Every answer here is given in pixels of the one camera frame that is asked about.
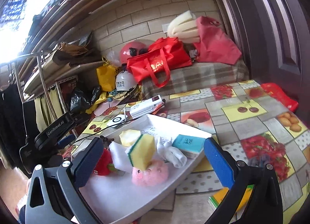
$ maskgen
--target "pink fluffy ball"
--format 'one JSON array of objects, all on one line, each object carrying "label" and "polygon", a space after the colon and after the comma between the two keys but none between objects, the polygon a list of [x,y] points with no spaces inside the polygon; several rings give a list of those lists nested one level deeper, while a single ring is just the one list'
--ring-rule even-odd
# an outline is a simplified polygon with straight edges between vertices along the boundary
[{"label": "pink fluffy ball", "polygon": [[153,186],[166,181],[169,175],[168,165],[161,160],[153,160],[145,171],[132,169],[132,183],[140,186]]}]

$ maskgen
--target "white helmet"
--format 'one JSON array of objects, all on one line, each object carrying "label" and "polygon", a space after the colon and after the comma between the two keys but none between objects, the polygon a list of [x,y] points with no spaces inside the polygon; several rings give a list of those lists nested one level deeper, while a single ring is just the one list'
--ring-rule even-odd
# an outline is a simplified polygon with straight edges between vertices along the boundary
[{"label": "white helmet", "polygon": [[116,76],[115,84],[117,91],[128,91],[134,86],[136,86],[138,83],[131,73],[129,73],[128,71],[121,71]]}]

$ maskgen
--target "brick wall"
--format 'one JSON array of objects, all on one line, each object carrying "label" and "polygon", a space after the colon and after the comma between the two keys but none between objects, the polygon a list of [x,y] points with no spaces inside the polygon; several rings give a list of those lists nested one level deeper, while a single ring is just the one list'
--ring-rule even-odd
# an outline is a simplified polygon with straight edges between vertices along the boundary
[{"label": "brick wall", "polygon": [[97,47],[103,55],[111,50],[119,52],[133,39],[155,41],[166,37],[162,24],[187,10],[197,17],[207,15],[220,21],[214,0],[113,0],[78,24],[66,41],[93,30]]}]

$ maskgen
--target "floor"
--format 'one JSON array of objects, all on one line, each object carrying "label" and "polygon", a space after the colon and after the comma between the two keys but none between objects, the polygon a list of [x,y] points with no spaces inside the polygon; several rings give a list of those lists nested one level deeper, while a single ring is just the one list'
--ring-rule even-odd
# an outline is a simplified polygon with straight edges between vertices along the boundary
[{"label": "floor", "polygon": [[13,216],[18,219],[15,207],[26,193],[27,177],[16,169],[5,169],[0,162],[0,197]]}]

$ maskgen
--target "plaid fabric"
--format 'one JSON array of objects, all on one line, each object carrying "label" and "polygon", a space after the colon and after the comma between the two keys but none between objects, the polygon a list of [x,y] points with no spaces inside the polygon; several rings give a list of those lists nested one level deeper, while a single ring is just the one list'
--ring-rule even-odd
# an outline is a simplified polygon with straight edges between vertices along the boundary
[{"label": "plaid fabric", "polygon": [[[165,80],[164,72],[157,75],[159,82]],[[192,66],[171,70],[171,79],[162,88],[156,87],[149,77],[142,81],[143,99],[156,95],[167,96],[191,90],[209,88],[249,79],[249,70],[242,60],[235,65],[223,63],[194,63]]]}]

